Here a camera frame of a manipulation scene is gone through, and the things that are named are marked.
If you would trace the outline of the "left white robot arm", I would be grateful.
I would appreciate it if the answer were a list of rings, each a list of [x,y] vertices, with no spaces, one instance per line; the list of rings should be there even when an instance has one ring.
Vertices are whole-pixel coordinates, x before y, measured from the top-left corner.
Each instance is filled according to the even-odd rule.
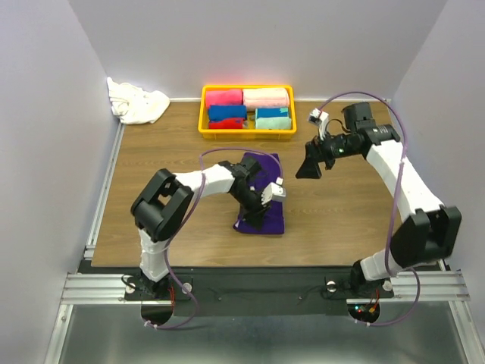
[[[251,156],[187,173],[173,174],[166,168],[157,171],[130,208],[141,245],[140,273],[131,287],[153,299],[168,292],[166,258],[171,239],[206,196],[230,194],[242,209],[243,221],[261,228],[270,204],[284,191],[280,179],[269,182],[261,192],[251,187],[250,182],[261,171],[261,164]]]

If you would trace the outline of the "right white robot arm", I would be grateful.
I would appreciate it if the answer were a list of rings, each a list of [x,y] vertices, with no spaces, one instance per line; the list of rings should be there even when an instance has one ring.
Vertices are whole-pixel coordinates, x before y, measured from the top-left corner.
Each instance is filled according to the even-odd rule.
[[[376,124],[366,102],[346,106],[344,131],[332,135],[330,118],[318,108],[309,122],[318,126],[318,135],[305,144],[305,159],[296,172],[298,179],[319,179],[320,166],[330,170],[337,159],[362,155],[383,180],[393,198],[393,215],[402,223],[391,229],[384,249],[354,263],[349,276],[350,290],[365,296],[376,281],[424,263],[452,255],[462,214],[445,206],[421,179],[405,154],[405,143],[390,124]]]

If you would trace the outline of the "purple towel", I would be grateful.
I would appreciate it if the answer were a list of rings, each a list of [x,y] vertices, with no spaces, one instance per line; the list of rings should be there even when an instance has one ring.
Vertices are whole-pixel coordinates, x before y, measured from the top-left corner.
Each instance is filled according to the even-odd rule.
[[[253,152],[245,152],[244,157],[251,157],[256,160],[261,170],[249,179],[249,186],[256,192],[261,192],[270,182],[275,182],[280,176],[280,168],[276,162],[279,159],[277,153],[272,153],[274,158],[268,155],[259,155]],[[263,216],[261,229],[252,227],[247,221],[243,221],[243,211],[239,210],[233,229],[241,234],[260,234],[260,235],[281,235],[284,233],[283,203],[271,202],[270,208]]]

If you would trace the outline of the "white towel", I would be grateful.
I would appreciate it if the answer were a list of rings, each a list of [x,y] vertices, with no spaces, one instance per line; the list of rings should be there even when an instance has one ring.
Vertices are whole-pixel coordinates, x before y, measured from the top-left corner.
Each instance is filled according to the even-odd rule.
[[[107,80],[111,112],[122,124],[154,124],[168,109],[171,101],[161,91],[147,92],[130,83]]]

